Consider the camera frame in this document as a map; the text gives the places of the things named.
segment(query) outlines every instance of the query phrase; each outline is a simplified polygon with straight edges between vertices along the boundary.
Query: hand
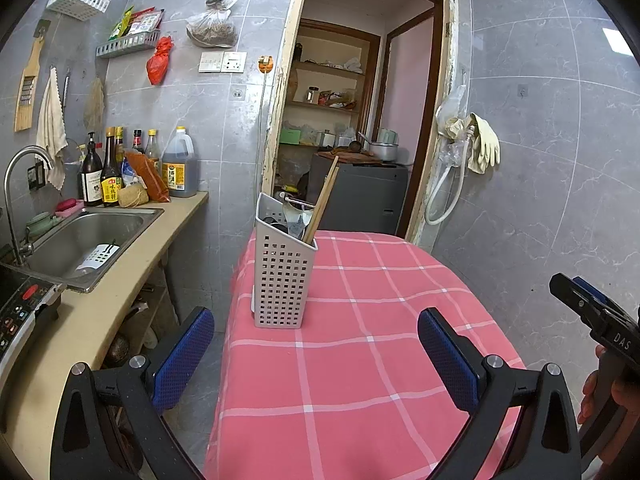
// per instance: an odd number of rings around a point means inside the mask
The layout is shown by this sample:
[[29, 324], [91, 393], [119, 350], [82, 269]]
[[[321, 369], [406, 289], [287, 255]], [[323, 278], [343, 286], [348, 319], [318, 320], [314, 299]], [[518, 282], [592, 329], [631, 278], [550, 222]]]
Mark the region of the hand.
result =
[[[596, 356], [598, 359], [605, 352], [606, 349], [602, 345], [596, 347]], [[594, 400], [593, 393], [598, 383], [598, 372], [592, 372], [584, 383], [582, 392], [584, 398], [580, 405], [580, 413], [578, 414], [578, 424], [584, 424], [588, 418], [593, 415]], [[611, 385], [611, 396], [613, 400], [620, 406], [626, 408], [626, 415], [622, 424], [616, 431], [616, 434], [600, 452], [600, 459], [605, 464], [611, 464], [622, 447], [625, 445], [626, 440], [631, 435], [631, 432], [635, 428], [640, 418], [640, 387], [636, 384], [623, 383], [622, 381], [615, 381]]]

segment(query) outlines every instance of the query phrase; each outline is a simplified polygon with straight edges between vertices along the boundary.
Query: screw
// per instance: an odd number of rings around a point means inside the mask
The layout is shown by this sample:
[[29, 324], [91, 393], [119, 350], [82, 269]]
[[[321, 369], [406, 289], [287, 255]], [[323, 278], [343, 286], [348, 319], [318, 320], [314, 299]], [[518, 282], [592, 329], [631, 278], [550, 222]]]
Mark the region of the screw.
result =
[[143, 355], [134, 355], [129, 359], [129, 366], [131, 368], [142, 368], [146, 363], [146, 359]]
[[486, 362], [491, 368], [502, 368], [504, 364], [502, 358], [494, 354], [487, 356]]
[[82, 374], [82, 372], [84, 372], [85, 368], [86, 366], [84, 365], [84, 363], [76, 363], [71, 367], [71, 373], [73, 375], [80, 375]]
[[557, 364], [549, 363], [546, 366], [546, 371], [549, 372], [551, 375], [560, 375], [562, 370], [560, 369], [560, 367]]

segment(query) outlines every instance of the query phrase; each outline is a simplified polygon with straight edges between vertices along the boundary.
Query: cooking pot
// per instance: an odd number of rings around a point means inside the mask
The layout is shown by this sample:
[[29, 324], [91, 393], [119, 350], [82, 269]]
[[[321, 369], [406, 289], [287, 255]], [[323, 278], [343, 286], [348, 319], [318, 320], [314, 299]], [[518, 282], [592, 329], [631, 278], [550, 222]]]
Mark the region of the cooking pot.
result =
[[387, 144], [385, 142], [371, 142], [367, 137], [358, 132], [358, 135], [362, 137], [369, 144], [369, 151], [371, 155], [387, 162], [393, 162], [398, 158], [398, 145]]

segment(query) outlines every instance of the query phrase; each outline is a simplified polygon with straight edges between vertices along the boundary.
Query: pink wall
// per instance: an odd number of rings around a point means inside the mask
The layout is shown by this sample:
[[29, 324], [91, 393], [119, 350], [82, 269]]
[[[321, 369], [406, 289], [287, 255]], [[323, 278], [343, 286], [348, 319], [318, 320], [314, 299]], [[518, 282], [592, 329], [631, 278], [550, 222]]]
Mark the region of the pink wall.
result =
[[381, 128], [398, 133], [398, 162], [412, 164], [427, 96], [433, 18], [393, 39]]

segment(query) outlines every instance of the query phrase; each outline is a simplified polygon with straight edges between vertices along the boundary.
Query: stainless steel sink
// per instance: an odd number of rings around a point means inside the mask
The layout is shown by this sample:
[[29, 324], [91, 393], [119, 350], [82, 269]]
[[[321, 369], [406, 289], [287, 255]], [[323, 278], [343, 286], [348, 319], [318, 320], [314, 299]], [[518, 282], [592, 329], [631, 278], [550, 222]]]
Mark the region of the stainless steel sink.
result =
[[[36, 241], [21, 270], [91, 292], [120, 255], [164, 212], [152, 208], [85, 207]], [[98, 269], [77, 270], [100, 244], [119, 249]]]

